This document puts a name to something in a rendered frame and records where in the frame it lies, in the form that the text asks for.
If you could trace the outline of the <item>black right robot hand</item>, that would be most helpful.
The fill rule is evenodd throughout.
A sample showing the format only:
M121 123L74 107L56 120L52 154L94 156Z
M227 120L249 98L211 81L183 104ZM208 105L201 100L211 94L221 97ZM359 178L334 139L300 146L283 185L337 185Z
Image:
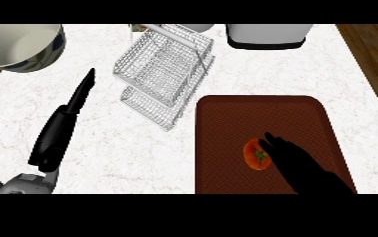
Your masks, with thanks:
M335 173L326 171L308 152L270 133L258 140L276 168L300 195L353 195L354 192Z

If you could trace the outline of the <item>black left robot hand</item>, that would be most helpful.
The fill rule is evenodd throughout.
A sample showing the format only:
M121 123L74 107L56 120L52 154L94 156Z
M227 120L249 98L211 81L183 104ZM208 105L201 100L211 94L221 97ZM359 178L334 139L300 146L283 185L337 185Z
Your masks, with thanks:
M93 86L94 69L90 69L68 104L60 105L55 110L37 137L28 164L37 166L44 173L59 168L74 133L77 116Z

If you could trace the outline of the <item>red tomato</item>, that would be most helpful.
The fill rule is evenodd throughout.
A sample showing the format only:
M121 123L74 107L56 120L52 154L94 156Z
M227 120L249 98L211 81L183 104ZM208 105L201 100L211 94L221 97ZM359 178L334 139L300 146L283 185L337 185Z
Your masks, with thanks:
M264 170L269 167L272 158L267 152L263 150L257 138L246 142L242 154L245 163L254 170Z

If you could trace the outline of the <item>dark red tray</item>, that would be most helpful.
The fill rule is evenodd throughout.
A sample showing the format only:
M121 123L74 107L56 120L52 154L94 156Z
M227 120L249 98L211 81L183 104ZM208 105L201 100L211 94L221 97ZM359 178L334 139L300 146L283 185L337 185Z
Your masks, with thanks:
M244 146L266 133L298 145L325 170L353 183L322 103L310 96L208 95L196 103L195 192L291 194L276 167L252 169Z

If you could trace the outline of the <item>large grey bowl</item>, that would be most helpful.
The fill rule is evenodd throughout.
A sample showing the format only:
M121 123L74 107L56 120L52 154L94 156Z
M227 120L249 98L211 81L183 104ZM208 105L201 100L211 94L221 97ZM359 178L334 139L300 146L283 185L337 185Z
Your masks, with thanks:
M60 57L65 44L60 24L0 24L0 71L41 70Z

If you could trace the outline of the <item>brown wooden cabinet edge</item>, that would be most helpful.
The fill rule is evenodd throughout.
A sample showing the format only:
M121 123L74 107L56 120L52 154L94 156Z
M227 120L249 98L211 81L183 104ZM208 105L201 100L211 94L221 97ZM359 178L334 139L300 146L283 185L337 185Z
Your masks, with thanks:
M337 29L378 96L378 24L337 24Z

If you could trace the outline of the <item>white appliance with black base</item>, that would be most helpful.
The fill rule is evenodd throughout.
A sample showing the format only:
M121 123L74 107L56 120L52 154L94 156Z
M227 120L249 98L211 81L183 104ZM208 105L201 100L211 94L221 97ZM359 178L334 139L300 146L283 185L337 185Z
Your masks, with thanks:
M236 49L297 49L306 42L311 24L227 24L227 44Z

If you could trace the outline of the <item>pale grey round container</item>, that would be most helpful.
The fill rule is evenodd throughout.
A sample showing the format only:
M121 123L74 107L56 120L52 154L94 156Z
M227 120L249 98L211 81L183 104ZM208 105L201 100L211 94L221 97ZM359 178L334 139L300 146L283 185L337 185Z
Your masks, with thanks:
M183 24L183 27L193 30L198 33L202 33L211 29L213 24Z

